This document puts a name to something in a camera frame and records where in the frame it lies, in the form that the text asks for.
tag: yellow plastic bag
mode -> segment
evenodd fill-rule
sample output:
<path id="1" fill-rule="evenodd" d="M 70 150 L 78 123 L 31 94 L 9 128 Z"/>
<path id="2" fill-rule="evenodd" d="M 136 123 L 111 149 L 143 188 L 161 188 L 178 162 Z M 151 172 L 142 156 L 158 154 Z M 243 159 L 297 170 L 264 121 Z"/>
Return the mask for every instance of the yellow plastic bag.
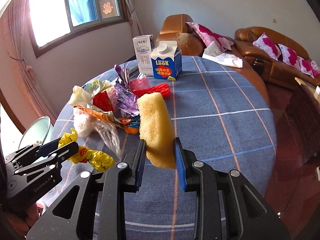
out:
<path id="1" fill-rule="evenodd" d="M 71 128 L 72 133 L 64 133 L 59 141 L 58 148 L 78 139 L 78 135 L 75 129 Z M 79 151 L 71 156 L 68 160 L 74 164 L 89 162 L 93 168 L 99 172 L 107 171 L 111 166 L 115 165 L 115 161 L 108 154 L 91 150 L 85 146 L 79 146 Z"/>

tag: red plastic bag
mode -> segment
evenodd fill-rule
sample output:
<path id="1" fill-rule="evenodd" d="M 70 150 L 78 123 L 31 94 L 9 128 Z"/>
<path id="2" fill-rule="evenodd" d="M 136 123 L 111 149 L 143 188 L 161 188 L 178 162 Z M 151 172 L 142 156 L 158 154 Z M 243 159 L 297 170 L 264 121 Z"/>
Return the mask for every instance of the red plastic bag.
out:
<path id="1" fill-rule="evenodd" d="M 105 112 L 114 111 L 106 91 L 96 94 L 93 98 L 93 104 Z"/>
<path id="2" fill-rule="evenodd" d="M 140 73 L 137 78 L 130 80 L 129 86 L 131 91 L 150 88 L 148 78 L 145 74 Z"/>

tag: window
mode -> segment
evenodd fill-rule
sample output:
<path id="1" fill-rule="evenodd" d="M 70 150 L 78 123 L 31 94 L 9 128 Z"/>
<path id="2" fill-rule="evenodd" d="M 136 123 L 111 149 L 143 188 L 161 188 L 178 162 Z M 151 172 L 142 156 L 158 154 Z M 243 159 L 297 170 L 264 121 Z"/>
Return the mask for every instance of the window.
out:
<path id="1" fill-rule="evenodd" d="M 127 21 L 124 0 L 28 0 L 36 57 L 87 31 Z"/>

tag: red floor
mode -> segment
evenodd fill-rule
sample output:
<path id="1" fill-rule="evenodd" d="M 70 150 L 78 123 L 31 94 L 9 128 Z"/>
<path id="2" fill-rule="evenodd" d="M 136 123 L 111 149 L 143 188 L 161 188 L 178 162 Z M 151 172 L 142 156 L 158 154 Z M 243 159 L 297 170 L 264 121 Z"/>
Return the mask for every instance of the red floor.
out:
<path id="1" fill-rule="evenodd" d="M 294 238 L 310 219 L 320 202 L 320 161 L 307 162 L 294 121 L 285 112 L 292 91 L 266 83 L 277 133 L 276 163 L 265 198 Z"/>

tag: round table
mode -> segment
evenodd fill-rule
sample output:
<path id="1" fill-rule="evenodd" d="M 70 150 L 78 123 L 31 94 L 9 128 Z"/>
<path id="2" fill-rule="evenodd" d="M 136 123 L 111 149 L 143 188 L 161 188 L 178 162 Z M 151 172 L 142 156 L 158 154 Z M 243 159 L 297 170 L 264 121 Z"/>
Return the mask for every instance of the round table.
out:
<path id="1" fill-rule="evenodd" d="M 130 68 L 137 62 L 125 65 Z M 183 56 L 182 70 L 177 81 L 153 77 L 149 81 L 151 85 L 169 84 L 172 94 L 165 102 L 183 148 L 216 170 L 238 169 L 264 194 L 276 155 L 273 114 L 265 100 L 232 68 L 201 57 Z M 111 69 L 97 78 L 112 81 L 116 77 Z M 70 132 L 71 127 L 73 109 L 66 105 L 51 139 Z M 127 134 L 121 129 L 118 134 L 124 153 L 136 151 L 139 134 Z M 77 142 L 115 156 L 96 132 Z M 92 171 L 88 163 L 65 161 L 62 166 L 63 181 L 43 198 L 47 206 L 81 171 Z M 139 192 L 125 194 L 127 239 L 193 239 L 195 208 L 195 193 L 182 191 L 176 171 L 156 168 L 147 160 Z"/>

